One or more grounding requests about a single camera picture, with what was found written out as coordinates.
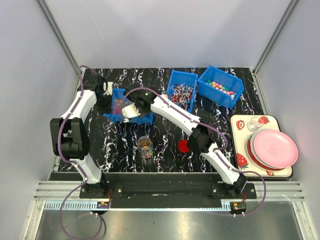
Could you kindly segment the blue bin with star candies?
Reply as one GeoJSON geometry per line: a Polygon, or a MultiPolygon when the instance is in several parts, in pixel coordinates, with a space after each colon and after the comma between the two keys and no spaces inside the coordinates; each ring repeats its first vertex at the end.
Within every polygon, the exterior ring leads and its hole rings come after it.
{"type": "MultiPolygon", "coordinates": [[[[107,117],[113,124],[123,122],[123,119],[121,117],[121,102],[125,96],[124,91],[125,91],[125,89],[123,89],[123,88],[114,88],[113,89],[111,113],[104,113],[103,114],[103,116],[107,117]]],[[[149,113],[143,117],[139,117],[139,116],[133,117],[129,120],[129,123],[138,124],[138,125],[142,125],[142,124],[152,125],[153,118],[154,118],[154,114],[149,113]]]]}

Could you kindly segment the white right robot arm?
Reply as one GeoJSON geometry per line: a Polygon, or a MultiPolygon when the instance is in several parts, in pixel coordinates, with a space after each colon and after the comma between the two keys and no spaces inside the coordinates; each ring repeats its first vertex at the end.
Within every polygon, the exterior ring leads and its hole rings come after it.
{"type": "Polygon", "coordinates": [[[248,180],[222,153],[228,144],[223,133],[153,89],[147,87],[126,89],[124,98],[132,102],[121,110],[126,122],[148,113],[156,113],[171,121],[188,136],[187,148],[201,155],[218,172],[226,184],[228,195],[236,199],[244,194],[248,180]]]}

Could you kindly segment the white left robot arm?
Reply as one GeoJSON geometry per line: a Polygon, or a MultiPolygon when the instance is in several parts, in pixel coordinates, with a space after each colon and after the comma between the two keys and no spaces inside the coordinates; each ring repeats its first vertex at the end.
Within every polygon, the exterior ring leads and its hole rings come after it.
{"type": "Polygon", "coordinates": [[[101,75],[90,75],[86,84],[80,84],[69,109],[49,124],[54,154],[78,171],[82,177],[81,191],[92,198],[107,195],[108,186],[102,170],[89,154],[90,139],[84,122],[92,108],[101,114],[112,111],[112,93],[112,82],[101,75]]]}

